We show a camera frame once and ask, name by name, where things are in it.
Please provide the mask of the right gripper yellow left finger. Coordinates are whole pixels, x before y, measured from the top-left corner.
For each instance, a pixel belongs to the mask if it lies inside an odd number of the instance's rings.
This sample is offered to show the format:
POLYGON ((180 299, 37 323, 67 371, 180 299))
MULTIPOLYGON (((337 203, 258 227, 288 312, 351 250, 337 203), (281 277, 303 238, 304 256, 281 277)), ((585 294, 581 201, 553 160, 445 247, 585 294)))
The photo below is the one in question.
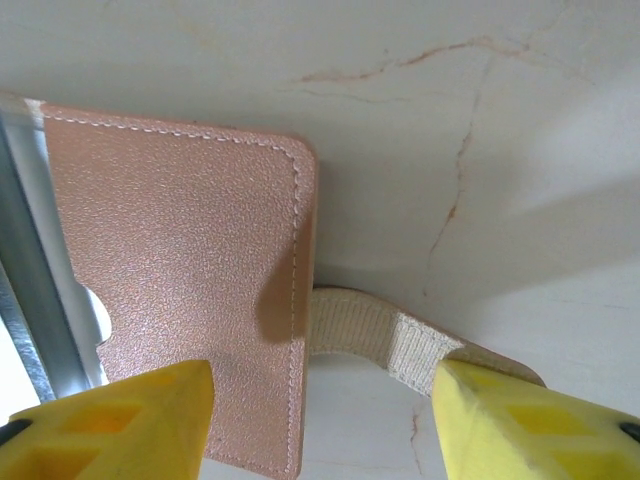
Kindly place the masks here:
POLYGON ((13 414, 0 480, 198 480, 214 405, 188 360, 13 414))

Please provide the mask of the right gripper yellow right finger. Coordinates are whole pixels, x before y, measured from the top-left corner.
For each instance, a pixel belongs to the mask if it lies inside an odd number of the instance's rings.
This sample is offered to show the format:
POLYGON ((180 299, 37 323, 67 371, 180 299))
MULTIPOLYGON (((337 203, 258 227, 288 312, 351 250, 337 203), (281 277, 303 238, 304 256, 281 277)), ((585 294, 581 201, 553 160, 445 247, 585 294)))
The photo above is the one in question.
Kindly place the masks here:
POLYGON ((454 360, 432 404, 447 480, 640 480, 640 418, 454 360))

